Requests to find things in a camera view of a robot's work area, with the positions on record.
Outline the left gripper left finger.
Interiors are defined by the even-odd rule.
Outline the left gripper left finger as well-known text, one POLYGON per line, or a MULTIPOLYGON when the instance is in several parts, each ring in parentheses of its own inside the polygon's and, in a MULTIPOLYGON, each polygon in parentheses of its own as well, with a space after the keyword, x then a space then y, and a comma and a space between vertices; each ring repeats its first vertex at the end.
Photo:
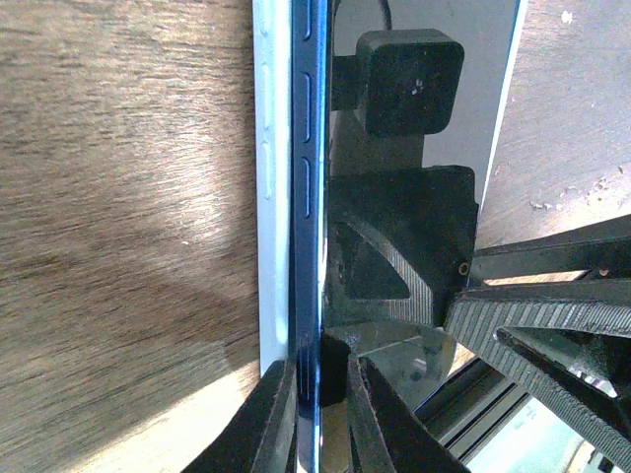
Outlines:
POLYGON ((185 472, 284 472, 296 423, 296 369, 276 361, 227 427, 185 472))

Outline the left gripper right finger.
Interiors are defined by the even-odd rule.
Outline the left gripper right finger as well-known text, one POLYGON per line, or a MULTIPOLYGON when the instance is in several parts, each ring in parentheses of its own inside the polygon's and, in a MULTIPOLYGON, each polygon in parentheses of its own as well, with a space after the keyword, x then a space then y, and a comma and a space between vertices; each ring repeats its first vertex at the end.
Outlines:
POLYGON ((466 472, 368 358, 351 356, 347 414, 352 472, 466 472))

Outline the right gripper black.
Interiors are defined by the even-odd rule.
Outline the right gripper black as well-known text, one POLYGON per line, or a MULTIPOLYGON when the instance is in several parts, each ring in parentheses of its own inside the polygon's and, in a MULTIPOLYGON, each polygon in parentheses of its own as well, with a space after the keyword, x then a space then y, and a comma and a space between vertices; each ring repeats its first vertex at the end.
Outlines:
POLYGON ((487 280, 579 271, 630 278, 628 215, 474 252, 445 329, 520 385, 615 466, 630 469, 630 286, 487 280))

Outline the blue phone black screen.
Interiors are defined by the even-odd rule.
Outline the blue phone black screen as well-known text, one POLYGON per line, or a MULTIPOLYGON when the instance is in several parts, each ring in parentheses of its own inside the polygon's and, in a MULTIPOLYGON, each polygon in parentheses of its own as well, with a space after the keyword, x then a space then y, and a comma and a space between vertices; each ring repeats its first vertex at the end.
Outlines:
POLYGON ((321 466, 328 180, 340 121, 386 160, 470 166, 485 197, 521 1, 295 1, 291 19, 297 470, 321 466))

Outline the light blue phone case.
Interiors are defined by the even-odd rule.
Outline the light blue phone case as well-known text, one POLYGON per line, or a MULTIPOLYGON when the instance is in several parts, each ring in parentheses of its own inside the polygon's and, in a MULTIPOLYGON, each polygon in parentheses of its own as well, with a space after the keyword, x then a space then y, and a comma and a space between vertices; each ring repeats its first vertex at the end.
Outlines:
MULTIPOLYGON (((252 4, 255 90, 259 360, 266 371, 288 350, 291 2, 252 4)), ((426 141, 427 166, 475 172, 482 203, 522 34, 525 1, 392 1, 397 30, 433 28, 465 51, 447 129, 426 141)))

